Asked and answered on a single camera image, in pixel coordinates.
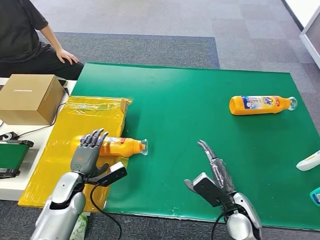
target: plastic bottle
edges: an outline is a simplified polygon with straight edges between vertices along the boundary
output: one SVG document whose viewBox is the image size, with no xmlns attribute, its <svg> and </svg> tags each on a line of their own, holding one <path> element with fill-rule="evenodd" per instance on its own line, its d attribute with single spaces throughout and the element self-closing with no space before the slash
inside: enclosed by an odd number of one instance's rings
<svg viewBox="0 0 320 240">
<path fill-rule="evenodd" d="M 301 171 L 308 171 L 320 164 L 320 150 L 303 159 L 298 164 L 297 168 Z"/>
<path fill-rule="evenodd" d="M 293 96 L 233 96 L 229 103 L 233 115 L 276 114 L 282 110 L 294 110 L 297 105 Z"/>
<path fill-rule="evenodd" d="M 74 153 L 82 136 L 72 140 L 71 151 Z M 100 156 L 122 156 L 129 158 L 134 154 L 148 154 L 148 140 L 135 140 L 132 138 L 107 136 L 100 149 Z"/>
</svg>

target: white table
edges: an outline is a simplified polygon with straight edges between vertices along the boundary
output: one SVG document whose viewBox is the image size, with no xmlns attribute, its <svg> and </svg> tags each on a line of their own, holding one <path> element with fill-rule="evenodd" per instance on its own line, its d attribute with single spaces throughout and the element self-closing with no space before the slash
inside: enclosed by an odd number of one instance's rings
<svg viewBox="0 0 320 240">
<path fill-rule="evenodd" d="M 5 85 L 8 81 L 8 78 L 1 78 L 0 85 Z M 71 92 L 75 87 L 76 81 L 68 80 L 67 88 L 69 93 Z M 65 103 L 68 99 L 68 95 L 65 94 L 61 103 Z M 36 126 L 36 125 L 7 125 L 4 123 L 0 127 L 0 135 L 6 134 L 9 132 L 15 132 L 18 135 L 39 129 L 43 126 Z M 37 166 L 40 157 L 42 155 L 47 141 L 48 140 L 50 134 L 52 131 L 52 128 L 46 127 L 42 130 L 32 132 L 30 134 L 26 134 L 20 138 L 19 140 L 30 140 L 34 143 L 33 147 L 30 147 L 28 152 L 24 157 L 23 161 L 19 168 L 20 171 L 19 176 L 14 178 L 8 179 L 0 179 L 0 200 L 12 200 L 17 201 L 26 189 L 28 182 L 32 175 L 35 168 Z"/>
</svg>

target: green plastic bag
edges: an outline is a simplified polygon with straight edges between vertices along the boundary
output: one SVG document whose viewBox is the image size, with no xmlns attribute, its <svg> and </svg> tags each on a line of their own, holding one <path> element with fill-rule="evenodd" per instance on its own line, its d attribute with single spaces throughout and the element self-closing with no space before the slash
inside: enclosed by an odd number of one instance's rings
<svg viewBox="0 0 320 240">
<path fill-rule="evenodd" d="M 88 224 L 88 216 L 82 213 L 80 216 L 78 216 L 78 220 L 72 231 L 69 240 L 85 240 L 85 235 L 86 234 Z"/>
</svg>

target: black pants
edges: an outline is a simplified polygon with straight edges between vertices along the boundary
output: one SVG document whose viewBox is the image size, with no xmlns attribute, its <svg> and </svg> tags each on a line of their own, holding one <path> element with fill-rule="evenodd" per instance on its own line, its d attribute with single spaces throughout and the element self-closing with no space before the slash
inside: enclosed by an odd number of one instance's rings
<svg viewBox="0 0 320 240">
<path fill-rule="evenodd" d="M 82 62 L 73 62 L 71 65 L 66 59 L 64 61 L 60 62 L 54 49 L 46 49 L 25 62 L 0 63 L 0 77 L 9 78 L 11 74 L 54 74 L 66 80 L 78 80 L 84 68 Z"/>
</svg>

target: green mat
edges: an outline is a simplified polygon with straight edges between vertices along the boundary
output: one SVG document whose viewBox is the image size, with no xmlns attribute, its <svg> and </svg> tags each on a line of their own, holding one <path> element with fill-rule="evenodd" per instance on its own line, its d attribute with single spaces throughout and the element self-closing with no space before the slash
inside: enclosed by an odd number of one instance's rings
<svg viewBox="0 0 320 240">
<path fill-rule="evenodd" d="M 128 176 L 112 184 L 106 211 L 215 220 L 220 213 L 188 190 L 184 179 L 211 176 L 198 146 L 223 159 L 238 192 L 263 225 L 320 229 L 309 194 L 320 168 L 296 164 L 320 149 L 320 138 L 289 73 L 87 63 L 72 95 L 132 98 L 124 137 L 149 142 L 148 156 L 131 157 Z M 232 96 L 297 99 L 294 111 L 233 116 Z"/>
</svg>

